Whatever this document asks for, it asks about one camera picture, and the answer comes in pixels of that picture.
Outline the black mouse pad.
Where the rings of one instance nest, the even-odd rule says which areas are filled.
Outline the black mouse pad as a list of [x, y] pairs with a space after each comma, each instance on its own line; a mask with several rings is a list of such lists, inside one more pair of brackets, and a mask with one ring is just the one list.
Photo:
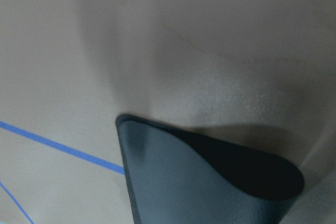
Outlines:
[[280, 156], [134, 115], [115, 122], [135, 223], [280, 223], [303, 191]]

